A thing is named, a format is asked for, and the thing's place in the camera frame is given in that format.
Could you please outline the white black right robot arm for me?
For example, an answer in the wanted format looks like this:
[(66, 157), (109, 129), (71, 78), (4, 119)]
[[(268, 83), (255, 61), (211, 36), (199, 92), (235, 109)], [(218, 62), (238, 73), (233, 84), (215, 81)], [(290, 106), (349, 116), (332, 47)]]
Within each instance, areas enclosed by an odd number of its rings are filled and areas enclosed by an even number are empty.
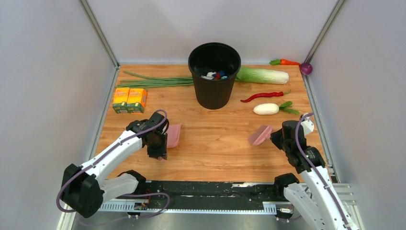
[(288, 162), (305, 181), (308, 195), (292, 173), (275, 177), (273, 194), (278, 200), (288, 200), (314, 230), (358, 230), (350, 213), (334, 189), (325, 161), (319, 150), (306, 141), (306, 131), (312, 122), (288, 120), (280, 130), (271, 133), (270, 140), (283, 150)]

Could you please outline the pink plastic dustpan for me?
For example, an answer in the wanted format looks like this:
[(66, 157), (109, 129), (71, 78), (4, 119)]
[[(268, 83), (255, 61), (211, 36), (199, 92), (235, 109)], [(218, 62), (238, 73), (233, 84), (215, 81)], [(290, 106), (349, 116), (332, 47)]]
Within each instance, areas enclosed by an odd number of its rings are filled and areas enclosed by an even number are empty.
[(180, 129), (181, 124), (167, 124), (164, 127), (164, 134), (166, 135), (166, 137), (164, 138), (163, 134), (160, 136), (161, 144), (159, 145), (157, 157), (158, 161), (167, 160), (167, 148), (174, 148), (178, 145), (180, 141)]

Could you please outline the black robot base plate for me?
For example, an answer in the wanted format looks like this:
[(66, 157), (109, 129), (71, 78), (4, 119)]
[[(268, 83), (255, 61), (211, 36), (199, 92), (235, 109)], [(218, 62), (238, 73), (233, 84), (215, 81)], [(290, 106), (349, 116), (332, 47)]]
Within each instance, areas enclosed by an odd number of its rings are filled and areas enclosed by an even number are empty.
[(131, 215), (141, 212), (275, 213), (273, 205), (289, 206), (274, 183), (148, 181), (146, 198), (120, 197), (109, 205)]

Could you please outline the pink hand brush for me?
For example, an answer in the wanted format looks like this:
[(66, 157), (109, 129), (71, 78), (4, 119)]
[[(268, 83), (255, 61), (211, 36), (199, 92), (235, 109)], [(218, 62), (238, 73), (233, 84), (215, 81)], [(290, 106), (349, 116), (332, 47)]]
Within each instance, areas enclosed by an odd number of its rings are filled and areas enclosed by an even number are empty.
[(259, 129), (257, 129), (253, 134), (248, 137), (248, 141), (254, 145), (260, 145), (265, 140), (271, 137), (272, 126), (262, 125)]

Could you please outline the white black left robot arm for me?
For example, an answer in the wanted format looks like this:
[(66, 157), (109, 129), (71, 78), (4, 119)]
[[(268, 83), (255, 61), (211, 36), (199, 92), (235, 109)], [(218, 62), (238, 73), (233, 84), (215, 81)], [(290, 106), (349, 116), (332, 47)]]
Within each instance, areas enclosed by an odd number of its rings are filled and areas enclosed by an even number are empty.
[(149, 119), (131, 122), (122, 134), (97, 156), (79, 166), (69, 165), (63, 173), (56, 196), (57, 208), (77, 212), (84, 218), (94, 215), (102, 204), (118, 197), (151, 197), (146, 194), (145, 177), (129, 170), (118, 177), (107, 176), (133, 153), (147, 149), (150, 158), (167, 159), (169, 129), (165, 110), (155, 111)]

